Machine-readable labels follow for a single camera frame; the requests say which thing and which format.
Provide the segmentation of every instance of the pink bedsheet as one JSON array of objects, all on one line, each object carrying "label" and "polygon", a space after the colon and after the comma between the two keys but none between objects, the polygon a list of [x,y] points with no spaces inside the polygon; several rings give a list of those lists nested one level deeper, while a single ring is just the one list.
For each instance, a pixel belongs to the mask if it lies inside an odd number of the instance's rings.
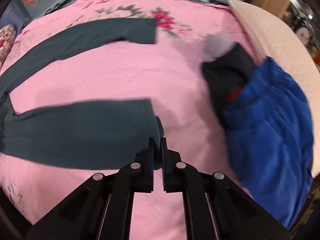
[{"label": "pink bedsheet", "polygon": [[[94,99],[151,98],[170,149],[201,172],[223,171],[238,182],[200,69],[206,34],[222,33],[238,41],[255,59],[244,31],[225,6],[184,0],[78,0],[28,25],[1,73],[54,34],[113,17],[157,17],[157,44],[111,43],[56,61],[11,92],[15,111]],[[95,172],[0,155],[1,187],[31,223]],[[163,192],[161,170],[155,172],[152,194],[135,195],[131,239],[186,239],[182,196]]]}]

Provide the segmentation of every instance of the floral pillow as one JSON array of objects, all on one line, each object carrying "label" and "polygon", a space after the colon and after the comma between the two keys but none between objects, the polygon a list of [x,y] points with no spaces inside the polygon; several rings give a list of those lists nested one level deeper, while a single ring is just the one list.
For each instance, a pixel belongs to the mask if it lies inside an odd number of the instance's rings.
[{"label": "floral pillow", "polygon": [[7,58],[16,36],[15,28],[8,24],[0,30],[0,69]]}]

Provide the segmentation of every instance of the wrinkled fabric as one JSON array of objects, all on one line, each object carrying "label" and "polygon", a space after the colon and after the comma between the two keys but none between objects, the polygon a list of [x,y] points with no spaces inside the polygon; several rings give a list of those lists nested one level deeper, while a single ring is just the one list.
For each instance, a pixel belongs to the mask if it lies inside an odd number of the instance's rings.
[{"label": "wrinkled fabric", "polygon": [[241,183],[290,228],[312,183],[313,124],[303,91],[268,57],[224,116],[230,162]]}]

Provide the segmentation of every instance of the floral pattern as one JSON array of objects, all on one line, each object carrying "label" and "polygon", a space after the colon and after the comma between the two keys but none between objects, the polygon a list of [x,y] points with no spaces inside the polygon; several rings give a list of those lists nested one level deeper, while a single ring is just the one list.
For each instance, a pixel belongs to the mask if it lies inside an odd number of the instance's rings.
[{"label": "floral pattern", "polygon": [[9,199],[11,203],[15,206],[15,208],[24,215],[24,205],[22,201],[22,195],[18,191],[16,185],[11,181],[10,185],[7,186],[7,189],[9,191]]},{"label": "floral pattern", "polygon": [[15,59],[15,58],[20,58],[21,57],[21,41],[15,41],[13,43],[13,46],[11,48],[11,51],[9,55],[7,56],[7,59]]},{"label": "floral pattern", "polygon": [[[131,4],[128,6],[119,6],[115,9],[113,9],[112,7],[110,7],[109,9],[101,8],[95,10],[95,12],[97,13],[97,15],[95,17],[91,17],[88,21],[96,21],[109,18],[156,18],[157,27],[173,38],[179,38],[180,35],[186,35],[188,34],[188,32],[192,31],[192,29],[188,25],[176,22],[175,19],[170,16],[170,12],[164,11],[160,7],[157,7],[150,12],[146,12],[141,10],[141,8],[137,8],[135,4]],[[77,24],[84,23],[83,21],[81,21],[81,18],[83,18],[83,16],[80,16],[71,24],[69,24],[66,29]]]},{"label": "floral pattern", "polygon": [[13,25],[9,24],[0,30],[0,69],[7,58],[16,36]]}]

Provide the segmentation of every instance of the metal pin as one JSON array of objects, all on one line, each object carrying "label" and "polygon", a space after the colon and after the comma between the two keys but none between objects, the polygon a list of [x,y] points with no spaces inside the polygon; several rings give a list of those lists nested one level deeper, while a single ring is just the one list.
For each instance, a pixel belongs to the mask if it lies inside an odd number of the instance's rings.
[{"label": "metal pin", "polygon": [[224,174],[223,174],[222,172],[216,172],[216,173],[214,174],[214,177],[215,177],[216,179],[224,179]]},{"label": "metal pin", "polygon": [[178,169],[184,169],[187,165],[184,162],[179,162],[176,164],[176,167]]},{"label": "metal pin", "polygon": [[141,167],[140,163],[131,163],[130,167],[134,170],[138,169]]},{"label": "metal pin", "polygon": [[102,173],[95,173],[93,175],[93,179],[98,181],[98,180],[102,180],[103,179],[103,174]]}]

